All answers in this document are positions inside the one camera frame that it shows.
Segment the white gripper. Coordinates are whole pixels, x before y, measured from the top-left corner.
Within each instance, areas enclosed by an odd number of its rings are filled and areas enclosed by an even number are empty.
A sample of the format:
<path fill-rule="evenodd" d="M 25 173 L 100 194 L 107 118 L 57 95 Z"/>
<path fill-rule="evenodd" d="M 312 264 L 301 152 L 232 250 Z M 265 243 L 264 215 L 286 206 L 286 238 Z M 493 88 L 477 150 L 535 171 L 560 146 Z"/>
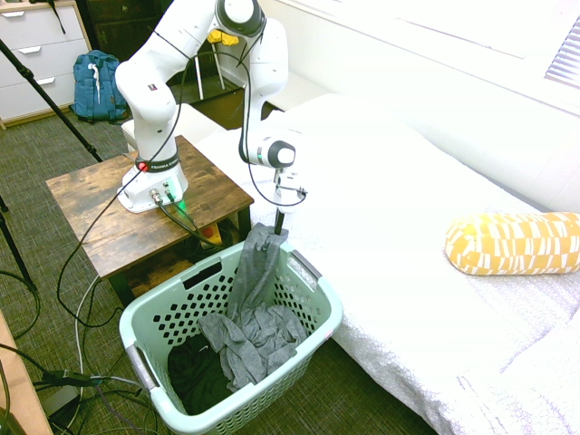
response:
<path fill-rule="evenodd" d="M 285 220 L 284 213 L 292 213 L 295 203 L 295 182 L 283 176 L 275 176 L 275 189 L 272 200 L 277 204 L 279 211 L 275 214 L 275 234 L 282 234 Z"/>

